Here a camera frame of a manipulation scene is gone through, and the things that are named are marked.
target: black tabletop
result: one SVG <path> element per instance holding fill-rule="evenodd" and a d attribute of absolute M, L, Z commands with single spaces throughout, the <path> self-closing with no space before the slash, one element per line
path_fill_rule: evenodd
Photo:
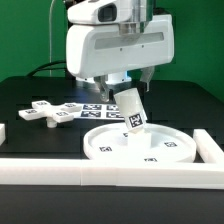
<path fill-rule="evenodd" d="M 203 128 L 224 148 L 224 104 L 197 84 L 152 81 L 141 94 L 148 121 L 192 136 Z M 85 133 L 112 123 L 75 119 L 46 126 L 45 119 L 25 121 L 18 110 L 47 100 L 102 103 L 99 93 L 64 78 L 12 77 L 0 83 L 0 123 L 7 139 L 0 157 L 86 158 Z M 218 190 L 91 187 L 0 186 L 0 223 L 224 223 L 224 192 Z"/>

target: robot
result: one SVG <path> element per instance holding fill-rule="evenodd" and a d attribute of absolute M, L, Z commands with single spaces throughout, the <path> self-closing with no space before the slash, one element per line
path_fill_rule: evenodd
<path fill-rule="evenodd" d="M 148 86 L 154 66 L 173 59 L 172 17 L 153 15 L 153 3 L 86 0 L 68 8 L 72 24 L 66 44 L 68 71 L 77 78 L 92 78 L 105 102 L 109 101 L 108 74 L 142 69 L 140 80 Z"/>

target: black cable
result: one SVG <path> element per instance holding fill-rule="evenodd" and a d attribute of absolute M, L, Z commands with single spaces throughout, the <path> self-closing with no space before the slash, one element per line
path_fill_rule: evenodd
<path fill-rule="evenodd" d="M 57 68 L 55 69 L 55 68 L 47 68 L 47 67 L 52 66 L 52 65 L 65 64 L 65 63 L 66 63 L 66 61 L 64 61 L 64 60 L 53 61 L 53 62 L 50 62 L 50 63 L 47 63 L 47 64 L 39 66 L 38 68 L 36 68 L 33 71 L 29 72 L 26 76 L 32 77 L 32 76 L 34 76 L 34 74 L 36 72 L 44 71 L 44 70 L 48 70 L 48 71 L 49 70 L 57 70 Z"/>

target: circular white dish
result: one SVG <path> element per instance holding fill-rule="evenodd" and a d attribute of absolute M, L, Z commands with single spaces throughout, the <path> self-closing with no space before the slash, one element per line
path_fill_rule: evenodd
<path fill-rule="evenodd" d="M 90 130 L 84 137 L 84 152 L 89 159 L 103 161 L 193 162 L 196 143 L 187 134 L 162 125 L 146 124 L 151 132 L 147 150 L 128 149 L 125 123 L 103 125 Z"/>

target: white border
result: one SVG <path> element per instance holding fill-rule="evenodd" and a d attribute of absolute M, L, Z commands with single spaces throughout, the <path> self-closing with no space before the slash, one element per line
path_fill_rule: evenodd
<path fill-rule="evenodd" d="M 224 153 L 205 130 L 195 130 L 194 139 L 201 156 L 207 156 L 206 163 L 4 158 L 0 159 L 0 184 L 224 189 Z"/>

